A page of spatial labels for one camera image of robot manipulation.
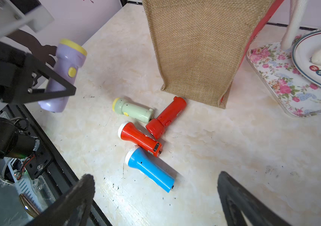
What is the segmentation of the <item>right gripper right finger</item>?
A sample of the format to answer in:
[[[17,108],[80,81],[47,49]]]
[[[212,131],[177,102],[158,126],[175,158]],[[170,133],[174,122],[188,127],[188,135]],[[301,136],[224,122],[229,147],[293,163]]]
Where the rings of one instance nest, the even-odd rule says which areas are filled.
[[[218,194],[229,226],[289,225],[225,171],[218,176]]]

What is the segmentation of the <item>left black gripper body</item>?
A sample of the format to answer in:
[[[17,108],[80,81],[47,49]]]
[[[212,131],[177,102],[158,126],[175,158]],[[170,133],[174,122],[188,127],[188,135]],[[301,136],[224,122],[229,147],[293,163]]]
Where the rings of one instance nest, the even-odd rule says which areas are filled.
[[[32,87],[36,76],[53,79],[65,89],[45,92]],[[76,88],[32,54],[0,42],[0,101],[25,104],[75,95]]]

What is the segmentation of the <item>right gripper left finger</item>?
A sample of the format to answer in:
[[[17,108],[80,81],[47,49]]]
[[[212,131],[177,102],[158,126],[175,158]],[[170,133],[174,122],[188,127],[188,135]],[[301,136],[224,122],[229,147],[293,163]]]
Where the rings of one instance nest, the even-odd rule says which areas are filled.
[[[77,184],[57,199],[39,216],[27,223],[28,226],[85,226],[89,218],[95,181],[85,174]]]

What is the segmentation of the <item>purple flashlight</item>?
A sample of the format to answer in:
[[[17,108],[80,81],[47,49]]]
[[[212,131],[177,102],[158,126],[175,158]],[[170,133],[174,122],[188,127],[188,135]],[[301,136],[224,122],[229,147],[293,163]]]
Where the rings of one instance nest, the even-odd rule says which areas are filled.
[[[81,68],[86,60],[87,51],[77,43],[62,39],[56,51],[57,62],[54,65],[54,71],[68,81],[74,84],[79,68]],[[54,98],[45,101],[39,101],[42,109],[61,113],[64,111],[69,97]]]

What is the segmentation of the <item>blue flashlight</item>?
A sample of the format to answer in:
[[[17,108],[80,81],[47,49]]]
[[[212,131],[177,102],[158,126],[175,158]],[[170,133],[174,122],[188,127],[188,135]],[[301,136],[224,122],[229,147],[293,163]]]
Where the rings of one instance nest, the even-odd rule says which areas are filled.
[[[167,193],[174,187],[175,179],[152,162],[138,145],[128,151],[125,156],[125,164],[130,168],[139,170]]]

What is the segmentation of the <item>red flashlight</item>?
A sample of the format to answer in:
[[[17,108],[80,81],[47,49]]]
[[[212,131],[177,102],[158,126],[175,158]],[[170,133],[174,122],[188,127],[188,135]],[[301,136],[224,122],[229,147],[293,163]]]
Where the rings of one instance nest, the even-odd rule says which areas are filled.
[[[174,97],[164,111],[157,117],[152,119],[146,129],[155,138],[159,139],[165,132],[166,128],[182,113],[186,108],[187,103],[181,97]]]
[[[148,153],[152,154],[154,157],[159,157],[162,153],[162,144],[143,134],[130,121],[126,121],[120,125],[118,129],[118,137],[124,141],[133,142]]]

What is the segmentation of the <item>light green flashlight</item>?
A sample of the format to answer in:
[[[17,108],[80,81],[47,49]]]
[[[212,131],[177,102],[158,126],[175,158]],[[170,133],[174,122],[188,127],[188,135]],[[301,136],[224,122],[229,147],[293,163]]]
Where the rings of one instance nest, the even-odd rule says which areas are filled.
[[[112,110],[119,115],[125,115],[143,123],[149,123],[154,117],[153,109],[130,103],[124,98],[115,99],[112,104]]]

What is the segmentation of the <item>brown jute tote bag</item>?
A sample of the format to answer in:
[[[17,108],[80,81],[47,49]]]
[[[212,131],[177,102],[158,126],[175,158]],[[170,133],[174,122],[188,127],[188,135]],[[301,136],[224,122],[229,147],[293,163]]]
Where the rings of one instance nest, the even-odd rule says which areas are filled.
[[[225,108],[251,43],[281,1],[143,1],[162,90]]]

